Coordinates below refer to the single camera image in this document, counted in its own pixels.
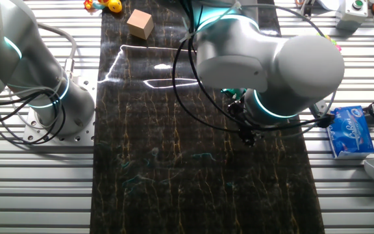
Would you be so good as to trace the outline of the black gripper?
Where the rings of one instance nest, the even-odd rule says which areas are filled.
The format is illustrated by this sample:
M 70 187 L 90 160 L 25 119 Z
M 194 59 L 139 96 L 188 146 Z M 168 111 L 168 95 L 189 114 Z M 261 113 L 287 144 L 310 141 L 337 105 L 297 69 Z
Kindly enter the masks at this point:
M 254 130 L 261 130 L 262 127 L 260 124 L 255 123 L 248 117 L 244 111 L 243 103 L 240 100 L 236 100 L 228 105 L 228 113 L 235 119 L 247 127 L 250 127 Z M 249 147 L 253 147 L 256 142 L 262 139 L 262 134 L 257 133 L 256 131 L 248 129 L 240 129 L 238 136 L 241 138 L 242 142 Z

